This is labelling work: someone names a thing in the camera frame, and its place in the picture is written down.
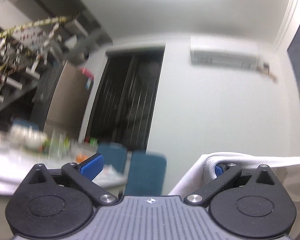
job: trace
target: gray ribbed plate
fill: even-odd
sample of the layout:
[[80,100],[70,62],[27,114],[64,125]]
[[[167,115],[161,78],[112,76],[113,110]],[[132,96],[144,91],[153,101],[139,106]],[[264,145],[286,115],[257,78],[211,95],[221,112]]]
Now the gray ribbed plate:
[[115,206],[101,207],[89,225],[65,240],[238,240],[202,207],[179,196],[125,196]]

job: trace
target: white ceiling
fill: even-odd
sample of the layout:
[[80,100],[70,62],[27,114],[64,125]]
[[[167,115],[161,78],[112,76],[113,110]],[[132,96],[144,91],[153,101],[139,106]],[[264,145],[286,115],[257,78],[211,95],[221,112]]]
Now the white ceiling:
[[273,42],[289,0],[82,0],[113,38],[217,33]]

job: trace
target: silver screw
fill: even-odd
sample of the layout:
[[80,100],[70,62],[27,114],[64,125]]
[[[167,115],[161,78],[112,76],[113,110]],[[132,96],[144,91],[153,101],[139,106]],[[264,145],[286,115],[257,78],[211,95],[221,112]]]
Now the silver screw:
[[192,195],[189,195],[187,197],[187,200],[192,202],[192,203],[197,203],[197,202],[200,202],[202,200],[202,197],[200,195],[197,195],[197,194],[192,194]]
[[100,197],[100,201],[102,201],[104,203],[111,203],[114,200],[115,200],[115,197],[110,194],[105,194]]

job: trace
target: white wall-mounted air conditioner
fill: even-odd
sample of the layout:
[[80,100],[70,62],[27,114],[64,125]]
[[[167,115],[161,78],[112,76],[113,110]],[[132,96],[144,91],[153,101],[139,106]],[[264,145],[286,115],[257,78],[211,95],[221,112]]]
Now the white wall-mounted air conditioner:
[[260,59],[255,42],[226,37],[193,36],[190,53],[193,64],[244,69],[256,69]]

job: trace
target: blue gripper pad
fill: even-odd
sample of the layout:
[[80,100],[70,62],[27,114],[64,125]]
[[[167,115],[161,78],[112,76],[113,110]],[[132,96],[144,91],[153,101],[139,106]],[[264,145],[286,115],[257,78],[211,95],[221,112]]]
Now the blue gripper pad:
[[101,154],[95,154],[78,164],[79,172],[87,179],[93,180],[102,171],[103,163],[103,156]]
[[221,167],[219,167],[218,165],[216,165],[214,171],[215,171],[217,177],[223,173],[223,169]]

